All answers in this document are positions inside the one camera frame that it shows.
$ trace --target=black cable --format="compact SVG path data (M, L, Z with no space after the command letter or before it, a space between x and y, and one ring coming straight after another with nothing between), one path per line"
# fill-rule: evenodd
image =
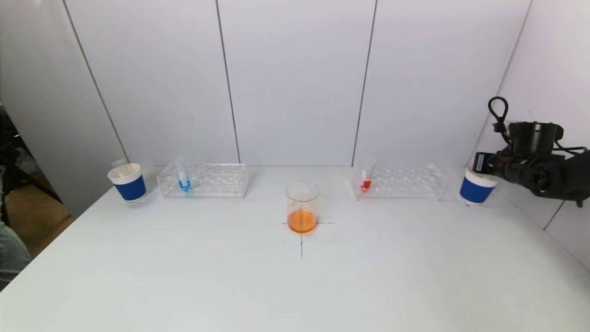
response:
M553 149L554 151L565 151L571 155L579 155L580 153L578 152L574 152L575 150L583 150L584 152L588 151L588 149L586 147L572 147L572 148L564 148L561 146L561 144L559 144L559 142L556 140L555 144L559 147L559 149Z
M501 100L504 103L504 114L502 114L502 116L498 116L498 114L496 114L494 110L491 108L491 103L494 100ZM494 116L494 118L496 118L496 121L498 121L496 124L494 124L494 131L501 133L504 141L507 144L510 144L510 139L508 137L508 134L506 133L506 126L504 125L504 120L506 120L506 115L508 114L508 102L506 101L506 99L500 96L496 96L490 99L489 102L487 102L487 109Z

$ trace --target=floor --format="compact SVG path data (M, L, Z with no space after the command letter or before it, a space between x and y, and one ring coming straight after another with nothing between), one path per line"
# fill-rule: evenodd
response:
M51 187L45 178L40 181ZM11 228L33 259L74 221L66 207L32 185L11 192L7 196L6 210Z

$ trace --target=blue and white cup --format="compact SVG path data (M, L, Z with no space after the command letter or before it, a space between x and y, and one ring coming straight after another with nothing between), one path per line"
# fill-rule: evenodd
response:
M481 204L494 190L498 181L500 181L499 177L474 172L473 166L470 165L465 170L465 177L459 194L467 204Z
M146 184L143 182L142 167L139 164L117 166L108 176L125 201L132 203L145 196Z

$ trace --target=person's leg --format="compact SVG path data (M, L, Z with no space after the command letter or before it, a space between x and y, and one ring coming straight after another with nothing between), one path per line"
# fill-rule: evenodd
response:
M0 281L12 281L30 262L27 247L10 227L0 222Z

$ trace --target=white cup rim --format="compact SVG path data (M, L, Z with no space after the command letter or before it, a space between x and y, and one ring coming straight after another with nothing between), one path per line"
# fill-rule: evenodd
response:
M109 171L107 176L113 184L127 184L137 180L141 176L142 167L139 164L130 163L126 165L131 165L133 167L134 172L129 175L125 175L124 177L118 176L119 172L117 172L117 169L120 166L117 166Z
M473 165L469 165L465 170L465 178L473 184L477 184L480 187L495 187L500 181L499 177L488 174L479 174L473 171Z

